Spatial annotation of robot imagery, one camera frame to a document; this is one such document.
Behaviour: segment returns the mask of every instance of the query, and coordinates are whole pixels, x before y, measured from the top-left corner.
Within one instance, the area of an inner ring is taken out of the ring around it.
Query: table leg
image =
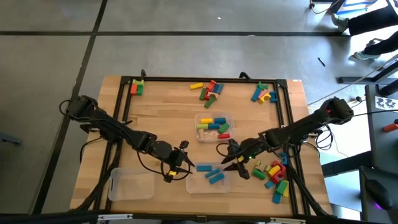
[[[372,167],[372,151],[324,164],[322,165],[322,172],[324,177],[331,177],[359,169],[360,166]]]

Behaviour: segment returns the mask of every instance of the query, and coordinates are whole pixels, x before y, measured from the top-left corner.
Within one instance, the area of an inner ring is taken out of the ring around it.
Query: plastic bin
[[[229,134],[229,138],[226,139],[219,139],[218,135],[220,134],[217,129],[207,129],[205,130],[205,138],[200,139],[199,138],[199,133],[197,130],[197,124],[200,124],[200,120],[203,118],[225,118],[226,122],[229,124],[229,128],[226,130],[226,133]],[[195,136],[197,137],[197,140],[200,142],[222,142],[222,141],[227,141],[231,138],[233,138],[234,134],[234,120],[232,119],[232,115],[229,113],[200,113],[195,115]]]
[[[155,175],[144,169],[115,168],[109,178],[111,201],[149,199],[155,193]]]
[[[199,162],[195,163],[196,166],[211,165],[212,169],[219,168],[221,173],[224,174],[224,179],[217,183],[210,184],[209,180],[205,177],[208,172],[197,172],[196,168],[193,168],[192,174],[188,175],[185,181],[186,190],[190,194],[211,194],[211,193],[228,193],[230,189],[230,182],[228,172],[223,172],[224,165],[219,162]]]

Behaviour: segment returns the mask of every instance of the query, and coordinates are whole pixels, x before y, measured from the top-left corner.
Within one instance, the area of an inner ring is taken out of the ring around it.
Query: wooden board
[[[113,108],[118,93],[120,77],[106,77],[99,94],[99,106],[108,114]],[[178,146],[187,140],[190,159],[196,162],[219,162],[223,158],[215,151],[216,143],[198,142],[195,137],[194,117],[197,113],[228,112],[234,119],[234,138],[240,142],[246,138],[258,137],[258,132],[278,127],[276,105],[265,102],[263,105],[250,100],[255,84],[225,83],[223,92],[209,109],[199,100],[200,89],[190,90],[185,82],[146,82],[143,96],[133,96],[128,120],[129,127],[145,130],[158,136],[158,140]],[[288,80],[289,96],[295,120],[308,115],[303,86],[300,80]],[[123,96],[124,108],[126,94]],[[89,135],[88,140],[98,134]],[[83,161],[76,181],[70,208],[82,203],[98,181],[106,142],[100,141],[86,146]],[[305,181],[315,199],[327,211],[331,212],[326,194],[318,152],[304,146],[301,152]],[[141,156],[145,165],[159,170],[160,162],[151,156]],[[262,153],[248,162],[246,168],[252,172],[256,161],[271,163],[277,160],[275,155]],[[137,169],[139,162],[136,151],[124,144],[120,167]],[[168,184],[156,175],[155,194],[148,200],[113,202],[112,211],[129,213],[169,213],[169,214],[205,214],[205,215],[255,215],[255,216],[291,216],[290,199],[282,198],[280,204],[272,203],[274,189],[266,189],[266,180],[251,177],[244,180],[236,172],[230,172],[231,190],[228,194],[189,194],[185,190],[185,180]],[[103,192],[101,208],[104,207],[108,187]],[[302,212],[299,189],[296,188],[299,211]]]

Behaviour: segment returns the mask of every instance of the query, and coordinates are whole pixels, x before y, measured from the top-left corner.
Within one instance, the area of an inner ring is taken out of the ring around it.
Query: concrete floor
[[[0,31],[92,31],[100,0],[3,0]],[[314,15],[307,1],[113,0],[100,31],[336,32],[329,14]],[[326,9],[317,5],[316,10]],[[396,27],[357,37],[112,36],[96,38],[80,94],[97,97],[105,75],[237,77],[303,80],[312,102],[362,76],[392,54],[357,61],[350,55]],[[39,189],[61,121],[58,104],[72,92],[88,36],[0,35],[0,132],[24,140],[0,144],[0,213],[27,213]],[[364,93],[352,86],[337,96]],[[71,123],[44,206],[68,210],[86,135]]]

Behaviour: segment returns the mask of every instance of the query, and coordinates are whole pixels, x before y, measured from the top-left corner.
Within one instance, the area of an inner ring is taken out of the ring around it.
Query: shoe
[[[368,55],[368,54],[365,54],[363,51],[360,51],[360,52],[355,52],[354,57],[356,57],[357,59],[360,59],[360,60],[366,60],[366,59],[379,58],[380,55]]]
[[[346,29],[348,29],[348,18],[343,18],[333,13],[333,15],[331,15],[331,21],[337,26],[337,29],[340,32],[344,32]]]

